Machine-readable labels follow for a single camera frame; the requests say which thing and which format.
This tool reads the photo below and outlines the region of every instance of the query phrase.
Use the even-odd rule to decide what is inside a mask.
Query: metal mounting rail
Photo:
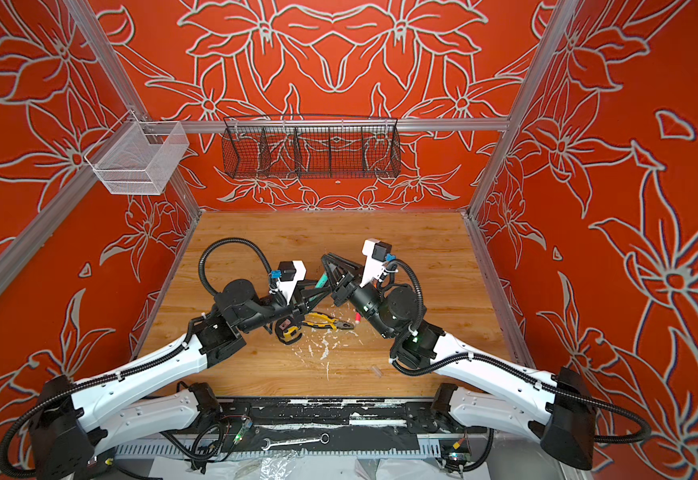
[[[250,460],[252,458],[291,456],[296,452],[299,456],[352,456],[357,458],[439,458],[440,457],[440,438],[452,438],[457,440],[463,437],[458,434],[440,434],[440,435],[419,435],[417,450],[398,450],[391,448],[389,450],[307,450],[301,446],[292,450],[268,450],[267,452],[261,449],[253,451],[233,452],[229,456],[229,460]],[[474,438],[482,438],[484,436],[475,435]],[[179,439],[184,447],[191,448],[194,438]],[[117,447],[116,458],[121,460],[136,460],[149,459],[155,456],[182,459],[184,456],[178,448],[174,447],[165,438],[140,438],[132,442],[124,443]]]
[[[230,122],[239,127],[360,127],[369,124],[378,124],[377,119],[353,118],[344,120],[322,119],[322,120],[240,120]],[[168,126],[160,122],[143,122],[146,133],[169,134]],[[183,120],[181,126],[187,134],[222,134],[227,128],[223,121],[200,121]],[[509,126],[507,117],[497,118],[400,118],[397,120],[397,130],[400,132],[417,131],[457,131],[457,130],[485,130],[504,131]]]

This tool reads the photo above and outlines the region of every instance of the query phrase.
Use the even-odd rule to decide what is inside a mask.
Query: white wire mesh basket
[[[112,148],[89,164],[111,194],[160,195],[189,147],[180,122],[167,135],[147,135],[138,121],[125,122]],[[162,138],[162,143],[155,143]]]

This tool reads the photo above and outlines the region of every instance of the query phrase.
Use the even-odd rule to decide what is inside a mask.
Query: white bracket
[[[367,285],[371,280],[381,280],[384,274],[384,265],[386,265],[386,258],[379,260],[373,258],[373,252],[375,251],[376,244],[381,241],[374,238],[369,238],[365,240],[362,246],[362,254],[365,255],[365,270],[362,272],[362,282],[360,282],[360,287]]]
[[[285,296],[285,301],[287,303],[291,302],[291,297],[293,297],[293,292],[296,290],[296,283],[306,278],[306,267],[304,262],[300,260],[293,260],[293,266],[296,268],[296,274],[293,280],[289,282],[283,282],[277,279],[277,289],[282,292]]]

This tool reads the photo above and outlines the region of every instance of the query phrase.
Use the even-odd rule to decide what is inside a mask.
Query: plastic sheet
[[[293,473],[297,463],[295,452],[285,456],[262,458],[258,478],[261,480],[285,480]]]
[[[562,468],[535,442],[522,438],[496,437],[488,457],[492,480],[562,480]]]
[[[461,478],[457,473],[447,475],[439,468],[423,460],[400,460],[390,458],[381,460],[376,470],[376,480],[447,480]],[[463,474],[464,480],[490,480],[487,464],[472,472]]]

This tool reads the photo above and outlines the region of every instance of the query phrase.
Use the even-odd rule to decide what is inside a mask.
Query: small plastic piece
[[[325,286],[325,283],[327,283],[327,274],[322,274],[320,279],[317,281],[315,288],[322,288],[323,286]]]

